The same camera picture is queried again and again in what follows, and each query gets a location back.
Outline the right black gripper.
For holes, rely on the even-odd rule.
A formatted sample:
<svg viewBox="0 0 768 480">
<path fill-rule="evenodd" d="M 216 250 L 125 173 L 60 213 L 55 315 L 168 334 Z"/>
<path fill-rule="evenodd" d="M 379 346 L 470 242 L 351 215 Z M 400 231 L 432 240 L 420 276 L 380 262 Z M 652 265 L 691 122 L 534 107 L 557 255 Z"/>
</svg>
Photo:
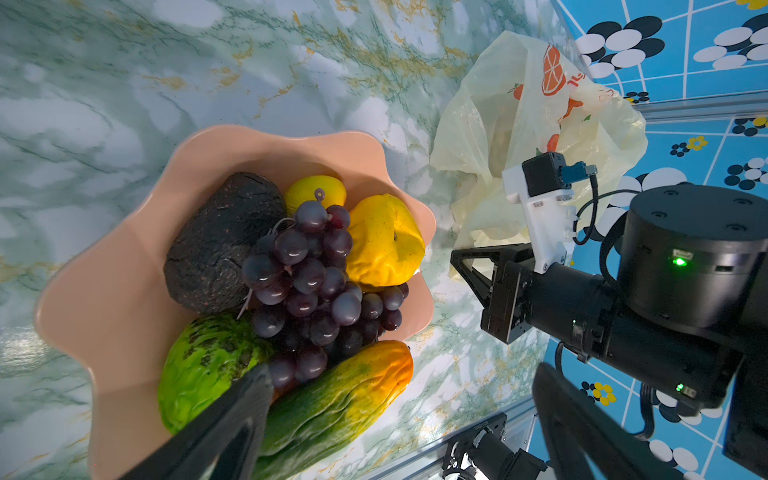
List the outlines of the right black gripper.
<svg viewBox="0 0 768 480">
<path fill-rule="evenodd" d="M 578 270 L 554 264 L 535 272 L 529 243 L 454 250 L 450 263 L 482 305 L 483 331 L 510 345 L 537 328 L 577 350 Z"/>
</svg>

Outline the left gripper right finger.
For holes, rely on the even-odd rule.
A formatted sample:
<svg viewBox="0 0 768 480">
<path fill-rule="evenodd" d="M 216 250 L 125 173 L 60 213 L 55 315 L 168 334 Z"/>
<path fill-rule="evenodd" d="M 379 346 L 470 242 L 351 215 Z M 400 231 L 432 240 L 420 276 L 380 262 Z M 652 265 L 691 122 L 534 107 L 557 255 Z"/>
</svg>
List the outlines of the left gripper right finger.
<svg viewBox="0 0 768 480">
<path fill-rule="evenodd" d="M 592 479 L 593 467 L 607 479 L 683 477 L 590 403 L 553 366 L 538 365 L 532 394 L 558 479 Z"/>
</svg>

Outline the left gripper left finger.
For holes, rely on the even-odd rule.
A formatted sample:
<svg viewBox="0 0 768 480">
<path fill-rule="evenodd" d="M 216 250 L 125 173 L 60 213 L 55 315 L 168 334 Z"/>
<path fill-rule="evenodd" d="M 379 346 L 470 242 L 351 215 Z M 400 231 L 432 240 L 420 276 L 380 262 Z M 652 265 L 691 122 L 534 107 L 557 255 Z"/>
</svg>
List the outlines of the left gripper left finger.
<svg viewBox="0 0 768 480">
<path fill-rule="evenodd" d="M 249 479 L 273 398 L 269 367 L 257 365 L 125 479 Z"/>
</svg>

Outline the green orange papaya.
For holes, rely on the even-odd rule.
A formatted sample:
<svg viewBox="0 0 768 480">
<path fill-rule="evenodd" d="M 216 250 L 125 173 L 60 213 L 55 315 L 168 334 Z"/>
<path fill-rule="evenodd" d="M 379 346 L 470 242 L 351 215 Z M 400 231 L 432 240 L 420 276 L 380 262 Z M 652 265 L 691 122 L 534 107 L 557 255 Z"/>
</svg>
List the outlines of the green orange papaya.
<svg viewBox="0 0 768 480">
<path fill-rule="evenodd" d="M 288 479 L 346 448 L 402 394 L 414 361 L 400 341 L 379 341 L 270 407 L 254 479 Z"/>
</svg>

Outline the pink scalloped fruit bowl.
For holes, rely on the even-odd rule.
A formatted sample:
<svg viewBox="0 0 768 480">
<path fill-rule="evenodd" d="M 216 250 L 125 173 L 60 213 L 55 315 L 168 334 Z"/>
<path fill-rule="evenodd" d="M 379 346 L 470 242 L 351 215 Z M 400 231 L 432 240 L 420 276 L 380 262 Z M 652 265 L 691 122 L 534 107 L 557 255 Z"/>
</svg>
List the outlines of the pink scalloped fruit bowl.
<svg viewBox="0 0 768 480">
<path fill-rule="evenodd" d="M 49 281 L 35 327 L 91 377 L 93 478 L 121 477 L 169 439 L 158 385 L 172 344 L 194 318 L 245 304 L 243 261 L 285 214 L 283 193 L 313 175 L 340 180 L 346 207 L 398 198 L 433 239 L 434 214 L 395 185 L 374 137 L 218 125 L 184 141 L 138 209 Z"/>
</svg>

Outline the cream printed plastic bag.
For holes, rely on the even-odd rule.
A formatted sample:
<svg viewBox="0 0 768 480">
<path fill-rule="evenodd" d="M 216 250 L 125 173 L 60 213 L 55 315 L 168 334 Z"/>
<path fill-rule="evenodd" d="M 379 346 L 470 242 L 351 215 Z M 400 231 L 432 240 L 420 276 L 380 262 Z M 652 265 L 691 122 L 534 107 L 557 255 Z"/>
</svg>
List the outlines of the cream printed plastic bag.
<svg viewBox="0 0 768 480">
<path fill-rule="evenodd" d="M 443 111 L 430 157 L 472 174 L 451 206 L 456 248 L 529 238 L 520 205 L 507 201 L 504 170 L 542 153 L 597 168 L 607 192 L 646 153 L 642 115 L 618 91 L 585 76 L 555 46 L 503 32 L 477 59 Z"/>
</svg>

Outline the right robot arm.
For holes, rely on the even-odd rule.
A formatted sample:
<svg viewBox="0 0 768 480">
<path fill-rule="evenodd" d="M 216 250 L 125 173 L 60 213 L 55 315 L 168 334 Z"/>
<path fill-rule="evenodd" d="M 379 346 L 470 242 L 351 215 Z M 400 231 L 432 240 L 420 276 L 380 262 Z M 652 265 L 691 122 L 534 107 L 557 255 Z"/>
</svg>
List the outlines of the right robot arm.
<svg viewBox="0 0 768 480">
<path fill-rule="evenodd" d="M 452 266 L 482 304 L 481 327 L 512 343 L 529 327 L 690 408 L 729 401 L 725 455 L 767 473 L 767 202 L 679 184 L 637 194 L 599 257 L 616 274 L 536 272 L 530 244 L 459 249 Z"/>
</svg>

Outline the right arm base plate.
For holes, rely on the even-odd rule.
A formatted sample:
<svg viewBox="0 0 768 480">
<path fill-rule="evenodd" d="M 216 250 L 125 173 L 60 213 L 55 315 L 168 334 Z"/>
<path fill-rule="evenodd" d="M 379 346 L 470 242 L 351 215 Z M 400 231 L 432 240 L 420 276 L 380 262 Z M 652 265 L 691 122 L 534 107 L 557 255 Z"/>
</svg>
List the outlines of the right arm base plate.
<svg viewBox="0 0 768 480">
<path fill-rule="evenodd" d="M 546 463 L 524 449 L 511 450 L 503 437 L 507 415 L 496 414 L 452 437 L 442 462 L 442 478 L 537 479 L 548 468 Z"/>
</svg>

